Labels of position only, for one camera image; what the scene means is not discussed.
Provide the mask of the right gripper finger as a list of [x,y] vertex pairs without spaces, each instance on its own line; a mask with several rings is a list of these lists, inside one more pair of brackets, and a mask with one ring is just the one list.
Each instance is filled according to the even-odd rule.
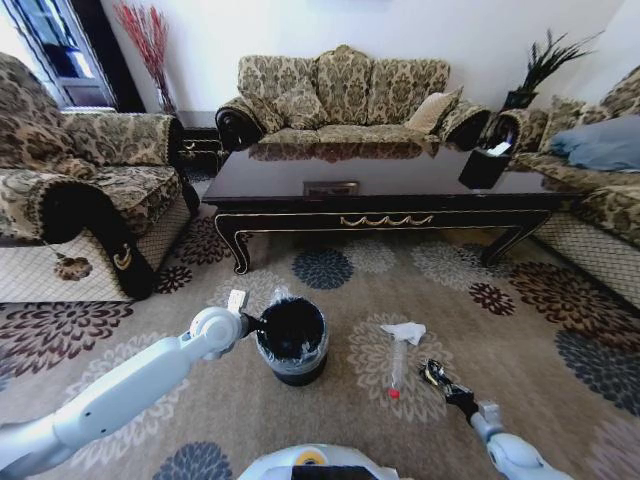
[[446,375],[442,376],[439,373],[433,373],[427,368],[422,369],[420,375],[429,385],[434,387],[444,399],[448,398],[451,381]]
[[[447,376],[444,366],[437,360],[428,359],[425,368],[431,370],[433,373],[439,373],[442,376]],[[450,391],[453,391],[455,389],[455,383],[449,377],[448,379],[451,381],[451,384],[449,385]]]

